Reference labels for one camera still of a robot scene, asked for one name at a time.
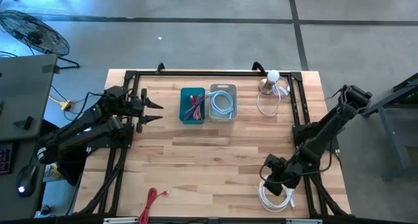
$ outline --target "keyboard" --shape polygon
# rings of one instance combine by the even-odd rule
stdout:
[[[0,176],[12,172],[13,143],[0,144]]]

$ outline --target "electric fan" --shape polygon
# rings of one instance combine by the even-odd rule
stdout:
[[[57,31],[39,19],[16,10],[0,12],[0,25],[7,33],[43,54],[56,54],[58,58],[75,66],[60,69],[80,68],[77,62],[62,58],[70,52],[68,42]]]

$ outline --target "computer mouse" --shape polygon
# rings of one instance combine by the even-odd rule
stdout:
[[[16,192],[20,197],[29,197],[35,191],[36,171],[37,167],[35,165],[28,165],[20,170],[16,180]]]

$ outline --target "light blue cable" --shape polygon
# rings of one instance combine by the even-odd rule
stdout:
[[[229,107],[227,109],[220,109],[216,105],[215,98],[219,95],[224,96],[228,99]],[[223,90],[219,90],[219,91],[208,93],[208,97],[210,97],[210,107],[212,108],[212,110],[214,112],[217,112],[217,113],[223,114],[223,115],[229,114],[229,118],[230,119],[232,118],[233,111],[234,111],[234,99],[229,95],[229,93],[227,93],[226,91],[223,91]]]

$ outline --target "gray concrete floor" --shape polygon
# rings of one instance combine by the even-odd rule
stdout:
[[[306,20],[418,20],[416,0],[296,0],[296,4],[300,19]],[[289,0],[3,0],[0,10],[6,9],[88,16],[292,18]],[[259,61],[266,69],[301,70],[293,25],[47,24],[68,40],[67,58],[82,65],[54,78],[54,86],[72,100],[84,98],[87,91],[102,91],[109,68],[156,68],[163,62],[170,69],[249,69]],[[301,30],[309,69],[319,71],[327,96],[343,84],[356,84],[372,92],[376,102],[417,72],[417,27],[302,25]],[[31,55],[6,33],[0,33],[0,40],[0,50]],[[328,108],[335,103],[328,100]],[[53,102],[48,103],[45,118],[59,126],[68,123]],[[339,142],[353,214],[417,222],[418,178],[384,182],[380,177],[396,166],[378,116],[355,118]],[[54,215],[63,215],[73,193],[65,181],[49,183],[44,203],[53,207]]]

